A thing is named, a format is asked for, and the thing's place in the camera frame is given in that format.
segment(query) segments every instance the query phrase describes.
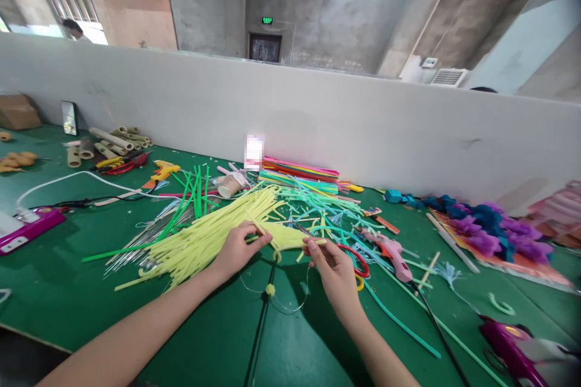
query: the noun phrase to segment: air conditioner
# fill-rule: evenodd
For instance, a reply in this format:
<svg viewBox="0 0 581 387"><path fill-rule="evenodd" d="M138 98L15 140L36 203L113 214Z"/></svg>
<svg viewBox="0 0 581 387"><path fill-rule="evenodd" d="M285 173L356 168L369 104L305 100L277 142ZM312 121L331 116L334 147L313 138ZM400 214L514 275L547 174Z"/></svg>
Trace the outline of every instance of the air conditioner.
<svg viewBox="0 0 581 387"><path fill-rule="evenodd" d="M460 70L456 68L440 68L430 84L434 86L457 88L467 72L468 70Z"/></svg>

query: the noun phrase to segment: hand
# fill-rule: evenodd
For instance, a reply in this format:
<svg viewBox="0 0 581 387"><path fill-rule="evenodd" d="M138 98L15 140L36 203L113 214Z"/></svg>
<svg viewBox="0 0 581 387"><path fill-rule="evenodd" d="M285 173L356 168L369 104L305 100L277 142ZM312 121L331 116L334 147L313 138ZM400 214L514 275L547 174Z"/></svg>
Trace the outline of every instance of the hand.
<svg viewBox="0 0 581 387"><path fill-rule="evenodd" d="M317 266L329 302L342 323L363 314L357 294L357 283L353 261L333 242L316 244L320 238L305 238L304 254L312 257L310 267Z"/></svg>
<svg viewBox="0 0 581 387"><path fill-rule="evenodd" d="M222 249L210 267L223 275L225 280L229 279L246 266L253 255L272 241L272 236L266 233L251 244L247 244L244 237L257 232L256 226L249 221L244 221L230 230Z"/></svg>

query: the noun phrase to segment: smartphone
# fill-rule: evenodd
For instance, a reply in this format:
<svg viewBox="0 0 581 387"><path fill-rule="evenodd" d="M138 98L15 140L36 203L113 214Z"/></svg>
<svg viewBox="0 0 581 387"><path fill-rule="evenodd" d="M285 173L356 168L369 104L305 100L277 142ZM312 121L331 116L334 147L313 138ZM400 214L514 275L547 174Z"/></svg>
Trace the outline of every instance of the smartphone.
<svg viewBox="0 0 581 387"><path fill-rule="evenodd" d="M77 108L73 102L61 101L62 128L66 134L77 136Z"/></svg>

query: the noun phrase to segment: doorway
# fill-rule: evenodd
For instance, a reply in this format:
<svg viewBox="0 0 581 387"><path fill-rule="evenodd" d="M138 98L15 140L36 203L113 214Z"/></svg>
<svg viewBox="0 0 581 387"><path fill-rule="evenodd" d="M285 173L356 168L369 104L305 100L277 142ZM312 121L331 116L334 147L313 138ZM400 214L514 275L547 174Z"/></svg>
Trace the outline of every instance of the doorway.
<svg viewBox="0 0 581 387"><path fill-rule="evenodd" d="M280 62L281 35L250 34L250 59L261 62Z"/></svg>

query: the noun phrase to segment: white partition wall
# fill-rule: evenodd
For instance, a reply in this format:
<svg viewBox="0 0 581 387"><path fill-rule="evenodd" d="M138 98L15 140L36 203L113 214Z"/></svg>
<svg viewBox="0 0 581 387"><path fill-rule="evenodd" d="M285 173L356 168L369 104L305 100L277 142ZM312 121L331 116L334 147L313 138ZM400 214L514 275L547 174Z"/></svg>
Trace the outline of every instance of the white partition wall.
<svg viewBox="0 0 581 387"><path fill-rule="evenodd" d="M179 52L0 34L0 89L61 100L90 126L240 161L248 133L278 158L356 184L499 201L511 213L581 178L581 106Z"/></svg>

